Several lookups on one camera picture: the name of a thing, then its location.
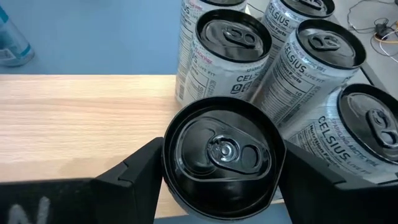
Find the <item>can rim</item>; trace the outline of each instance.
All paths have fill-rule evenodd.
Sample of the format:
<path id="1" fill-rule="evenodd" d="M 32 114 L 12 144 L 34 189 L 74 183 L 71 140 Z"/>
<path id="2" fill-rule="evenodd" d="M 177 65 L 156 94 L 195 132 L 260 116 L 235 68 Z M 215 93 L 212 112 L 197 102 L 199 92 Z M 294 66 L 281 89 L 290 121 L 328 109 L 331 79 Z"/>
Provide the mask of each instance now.
<path id="1" fill-rule="evenodd" d="M 343 114 L 341 111 L 341 99 L 343 96 L 348 95 L 350 93 L 365 93 L 367 95 L 370 96 L 374 96 L 374 95 L 381 95 L 382 97 L 377 97 L 378 100 L 381 100 L 384 104 L 386 104 L 387 106 L 390 105 L 390 103 L 385 103 L 385 101 L 395 101 L 397 102 L 398 105 L 398 101 L 392 97 L 390 94 L 386 93 L 383 90 L 380 90 L 378 88 L 376 88 L 375 86 L 372 85 L 367 85 L 367 84 L 362 84 L 362 83 L 355 83 L 355 84 L 350 84 L 345 86 L 344 88 L 341 89 L 341 91 L 339 92 L 338 96 L 337 96 L 337 112 L 338 112 L 338 116 L 341 120 L 341 122 L 343 123 L 344 128 L 347 130 L 347 132 L 350 134 L 350 136 L 362 147 L 364 148 L 367 152 L 369 152 L 370 154 L 372 154 L 374 157 L 387 162 L 389 164 L 393 164 L 393 165 L 398 165 L 398 162 L 394 162 L 391 161 L 387 158 L 382 157 L 381 155 L 379 155 L 377 152 L 375 152 L 373 149 L 371 149 L 367 144 L 365 144 L 363 141 L 361 141 L 359 139 L 359 137 L 356 135 L 355 132 L 353 132 L 351 130 L 351 128 L 349 128 L 349 126 L 347 125 L 347 123 L 345 122 L 344 118 L 343 118 Z"/>
<path id="2" fill-rule="evenodd" d="M 277 1 L 281 1 L 283 3 L 283 5 L 288 7 L 290 10 L 292 10 L 300 15 L 306 16 L 308 18 L 313 18 L 313 19 L 324 19 L 324 18 L 330 17 L 335 12 L 335 9 L 336 9 L 336 6 L 335 6 L 335 3 L 333 2 L 333 0 L 322 0 L 323 3 L 326 4 L 327 14 L 325 16 L 316 16 L 316 15 L 311 15 L 311 14 L 304 13 L 302 11 L 295 9 L 293 6 L 289 5 L 285 0 L 277 0 Z"/>
<path id="3" fill-rule="evenodd" d="M 183 195 L 181 194 L 182 189 L 178 187 L 177 181 L 175 180 L 175 177 L 170 170 L 170 167 L 168 167 L 167 164 L 169 162 L 167 161 L 167 158 L 165 157 L 165 153 L 167 148 L 172 147 L 173 140 L 175 139 L 175 136 L 179 134 L 181 129 L 186 125 L 186 123 L 191 120 L 194 117 L 197 117 L 197 114 L 200 113 L 205 113 L 207 111 L 211 110 L 228 110 L 232 111 L 234 113 L 240 114 L 241 116 L 244 116 L 245 118 L 249 119 L 248 116 L 250 116 L 250 121 L 254 121 L 254 118 L 262 118 L 262 128 L 261 130 L 264 130 L 264 134 L 267 134 L 268 137 L 267 139 L 272 139 L 272 142 L 269 143 L 269 147 L 274 147 L 278 148 L 278 150 L 283 151 L 283 157 L 280 158 L 280 163 L 278 161 L 275 161 L 275 178 L 274 178 L 274 187 L 269 187 L 269 191 L 272 191 L 271 195 L 274 195 L 276 188 L 277 188 L 277 183 L 279 181 L 279 176 L 280 176 L 280 171 L 282 170 L 283 163 L 285 160 L 285 155 L 286 155 L 286 145 L 284 140 L 282 139 L 282 136 L 279 134 L 276 126 L 272 123 L 272 121 L 256 106 L 243 101 L 239 100 L 236 98 L 232 97 L 225 97 L 225 96 L 216 96 L 216 97 L 209 97 L 209 98 L 204 98 L 200 100 L 196 100 L 193 103 L 189 104 L 188 106 L 184 107 L 181 109 L 177 115 L 175 115 L 174 119 L 170 122 L 164 136 L 164 143 L 163 143 L 163 148 L 162 148 L 162 172 L 163 172 L 163 177 L 164 181 L 167 184 L 167 187 L 169 188 L 170 193 L 172 194 L 173 198 L 177 201 L 177 203 L 186 211 L 189 213 L 194 213 L 196 216 L 199 217 L 205 217 L 208 220 L 218 220 L 218 221 L 237 221 L 237 220 L 243 220 L 245 218 L 252 217 L 254 215 L 257 215 L 258 213 L 264 211 L 270 204 L 272 200 L 269 200 L 268 203 L 266 203 L 261 209 L 251 212 L 247 215 L 243 215 L 240 217 L 221 217 L 221 216 L 216 216 L 216 215 L 211 215 L 208 213 L 205 213 L 197 208 L 195 208 L 188 200 L 186 200 Z"/>
<path id="4" fill-rule="evenodd" d="M 322 58 L 317 57 L 313 53 L 311 53 L 302 43 L 302 41 L 299 39 L 299 33 L 305 29 L 308 28 L 319 28 L 319 29 L 327 29 L 330 31 L 334 31 L 338 33 L 339 35 L 343 36 L 350 44 L 353 46 L 356 55 L 360 55 L 359 62 L 357 65 L 351 66 L 351 67 L 346 67 L 346 66 L 341 66 L 341 65 L 335 65 L 332 64 Z M 352 70 L 355 68 L 359 68 L 362 66 L 362 64 L 366 61 L 366 49 L 363 46 L 362 42 L 350 31 L 345 29 L 344 27 L 335 24 L 334 22 L 326 21 L 323 19 L 309 19 L 306 21 L 303 21 L 298 25 L 296 32 L 295 32 L 295 37 L 297 39 L 297 42 L 300 44 L 301 48 L 304 49 L 304 51 L 309 54 L 312 58 L 315 60 L 321 62 L 324 65 L 327 65 L 332 68 L 337 68 L 340 70 Z"/>
<path id="5" fill-rule="evenodd" d="M 265 50 L 264 53 L 255 60 L 234 60 L 234 59 L 225 57 L 224 55 L 220 55 L 220 54 L 216 53 L 215 51 L 211 50 L 206 44 L 203 43 L 203 41 L 200 37 L 200 31 L 202 30 L 203 26 L 207 22 L 209 22 L 213 19 L 230 19 L 229 21 L 235 21 L 235 22 L 245 21 L 246 24 L 249 24 L 250 26 L 252 26 L 257 31 L 260 32 L 257 35 L 262 37 L 261 40 L 263 43 L 263 49 Z M 263 23 L 261 23 L 256 18 L 250 16 L 249 14 L 246 14 L 244 12 L 234 11 L 231 9 L 216 9 L 216 10 L 212 10 L 212 11 L 208 11 L 208 12 L 204 13 L 202 16 L 199 17 L 199 19 L 197 21 L 197 24 L 195 26 L 195 32 L 196 32 L 196 37 L 197 37 L 198 41 L 200 42 L 201 46 L 203 46 L 211 54 L 213 54 L 219 58 L 222 58 L 224 60 L 227 60 L 229 62 L 236 62 L 236 63 L 258 62 L 258 61 L 264 59 L 266 56 L 268 56 L 269 51 L 271 49 L 271 45 L 272 45 L 271 33 L 268 31 L 268 29 L 265 27 L 265 25 Z"/>
<path id="6" fill-rule="evenodd" d="M 246 2 L 246 0 L 240 0 L 240 1 L 236 1 L 236 3 L 233 3 L 233 4 L 223 4 L 223 3 L 216 3 L 216 2 L 213 2 L 211 0 L 199 0 L 199 1 L 201 1 L 203 3 L 206 3 L 206 4 L 210 4 L 212 6 L 220 6 L 220 7 L 238 6 L 238 5 Z"/>

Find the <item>pull tab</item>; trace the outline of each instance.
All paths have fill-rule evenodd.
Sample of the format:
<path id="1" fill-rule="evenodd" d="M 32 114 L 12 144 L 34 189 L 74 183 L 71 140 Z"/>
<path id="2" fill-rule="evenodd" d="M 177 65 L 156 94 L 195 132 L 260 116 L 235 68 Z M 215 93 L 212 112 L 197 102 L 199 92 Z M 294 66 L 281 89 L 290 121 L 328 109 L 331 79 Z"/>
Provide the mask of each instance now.
<path id="1" fill-rule="evenodd" d="M 262 160 L 266 158 L 269 161 L 271 156 L 262 153 L 259 147 L 261 146 L 254 143 L 241 149 L 231 137 L 218 135 L 208 143 L 208 155 L 219 167 L 242 174 L 255 174 L 260 171 Z"/>
<path id="2" fill-rule="evenodd" d="M 381 110 L 372 109 L 366 113 L 366 118 L 377 142 L 380 145 L 389 149 L 398 148 L 397 126 L 390 116 L 386 115 Z"/>
<path id="3" fill-rule="evenodd" d="M 320 11 L 323 9 L 323 1 L 322 0 L 298 0 L 303 5 L 306 5 L 312 9 L 316 9 Z"/>
<path id="4" fill-rule="evenodd" d="M 256 34 L 238 27 L 228 26 L 223 29 L 223 34 L 226 40 L 248 49 L 253 49 L 258 43 Z"/>
<path id="5" fill-rule="evenodd" d="M 319 51 L 338 50 L 340 42 L 331 34 L 313 34 L 309 38 L 310 46 Z"/>

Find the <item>cable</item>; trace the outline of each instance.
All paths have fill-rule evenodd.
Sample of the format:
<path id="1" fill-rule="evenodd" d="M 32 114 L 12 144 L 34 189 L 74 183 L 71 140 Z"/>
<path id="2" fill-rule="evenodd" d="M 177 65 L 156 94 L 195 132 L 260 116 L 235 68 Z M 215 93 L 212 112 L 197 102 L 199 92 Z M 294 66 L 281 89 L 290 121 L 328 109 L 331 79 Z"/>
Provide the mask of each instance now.
<path id="1" fill-rule="evenodd" d="M 385 36 L 383 37 L 383 39 L 384 39 L 384 38 L 387 38 L 389 35 L 395 34 L 395 33 L 397 33 L 397 32 L 398 32 L 398 30 L 394 30 L 394 31 L 388 33 L 387 35 L 385 35 Z M 383 48 L 383 46 L 381 45 L 381 43 L 382 43 L 382 42 L 379 42 L 380 49 L 381 49 L 386 55 L 388 55 L 391 59 L 393 59 L 396 63 L 398 63 L 398 60 L 392 57 L 393 55 L 389 55 L 389 54 L 384 50 L 384 48 Z"/>
<path id="2" fill-rule="evenodd" d="M 263 12 L 263 11 L 261 11 L 260 9 L 258 9 L 258 8 L 256 8 L 256 7 L 254 7 L 252 4 L 248 3 L 248 5 L 249 5 L 249 6 L 251 6 L 253 9 L 255 9 L 255 10 L 257 10 L 257 11 L 259 11 L 259 12 L 261 12 L 261 13 L 264 13 L 264 12 Z"/>
<path id="3" fill-rule="evenodd" d="M 398 55 L 398 52 L 389 55 L 389 54 L 383 54 L 382 52 L 378 51 L 378 49 L 376 49 L 376 48 L 374 47 L 373 39 L 374 39 L 374 35 L 372 35 L 372 37 L 370 38 L 371 47 L 372 47 L 373 50 L 374 50 L 376 53 L 378 53 L 379 55 L 386 56 L 386 57 L 392 57 L 392 56 Z"/>
<path id="4" fill-rule="evenodd" d="M 348 9 L 348 13 L 347 13 L 347 24 L 348 24 L 349 27 L 350 27 L 349 30 L 353 30 L 353 31 L 355 31 L 355 32 L 357 32 L 357 33 L 359 33 L 359 34 L 368 34 L 368 33 L 374 32 L 374 27 L 363 28 L 363 29 L 357 29 L 357 28 L 354 26 L 354 24 L 352 24 L 352 23 L 349 21 L 349 15 L 351 14 L 352 10 L 353 10 L 357 5 L 361 4 L 362 2 L 378 2 L 378 3 L 381 3 L 381 4 L 395 4 L 395 2 L 384 2 L 384 1 L 379 1 L 379 0 L 361 0 L 361 1 L 357 2 L 356 4 L 354 4 L 353 6 L 351 6 L 351 7 Z M 361 30 L 370 30 L 370 31 L 368 31 L 368 32 L 360 32 Z"/>
<path id="5" fill-rule="evenodd" d="M 387 25 L 387 24 L 390 22 L 390 20 L 389 20 L 388 18 L 382 17 L 382 18 L 375 19 L 375 20 L 373 21 L 373 24 L 376 26 L 376 25 L 378 24 L 377 21 L 379 21 L 379 20 L 381 20 L 381 19 L 384 19 L 384 22 L 383 22 L 384 25 Z"/>
<path id="6" fill-rule="evenodd" d="M 380 43 L 386 43 L 386 44 L 398 44 L 398 40 L 381 40 L 381 39 L 378 39 L 377 37 L 376 37 L 376 33 L 374 33 L 374 38 L 378 41 L 378 42 L 380 42 Z"/>

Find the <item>nutrition facts label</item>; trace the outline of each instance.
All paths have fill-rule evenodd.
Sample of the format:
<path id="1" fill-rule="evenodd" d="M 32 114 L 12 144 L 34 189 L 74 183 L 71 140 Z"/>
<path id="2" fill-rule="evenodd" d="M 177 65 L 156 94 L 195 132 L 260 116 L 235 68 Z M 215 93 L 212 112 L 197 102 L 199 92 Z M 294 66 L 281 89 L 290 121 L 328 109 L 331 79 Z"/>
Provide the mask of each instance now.
<path id="1" fill-rule="evenodd" d="M 307 55 L 292 35 L 267 72 L 254 104 L 281 128 L 300 110 L 320 103 L 354 72 L 321 64 Z"/>
<path id="2" fill-rule="evenodd" d="M 271 66 L 289 35 L 306 19 L 308 18 L 305 16 L 291 12 L 280 0 L 272 0 L 268 4 L 266 13 L 262 18 L 262 23 L 272 36 L 272 47 L 269 51 L 266 68 Z"/>
<path id="3" fill-rule="evenodd" d="M 195 24 L 198 16 L 193 15 L 194 8 L 189 5 L 188 0 L 182 1 L 181 10 L 181 27 L 180 27 L 180 64 L 178 71 L 185 76 L 187 74 L 187 67 L 190 58 L 190 47 L 192 42 L 192 34 L 195 30 Z"/>
<path id="4" fill-rule="evenodd" d="M 189 81 L 187 82 L 187 99 L 190 101 L 203 98 L 207 91 L 209 84 L 209 78 L 204 76 L 198 69 L 191 69 L 188 76 Z"/>

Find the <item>clear bottle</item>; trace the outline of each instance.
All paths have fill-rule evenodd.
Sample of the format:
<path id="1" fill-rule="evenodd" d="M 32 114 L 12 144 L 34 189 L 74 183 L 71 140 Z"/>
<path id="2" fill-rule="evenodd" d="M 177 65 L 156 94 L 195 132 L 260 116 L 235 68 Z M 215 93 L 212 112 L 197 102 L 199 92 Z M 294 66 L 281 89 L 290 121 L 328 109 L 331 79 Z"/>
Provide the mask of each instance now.
<path id="1" fill-rule="evenodd" d="M 35 55 L 30 43 L 19 32 L 0 6 L 0 65 L 25 65 Z"/>

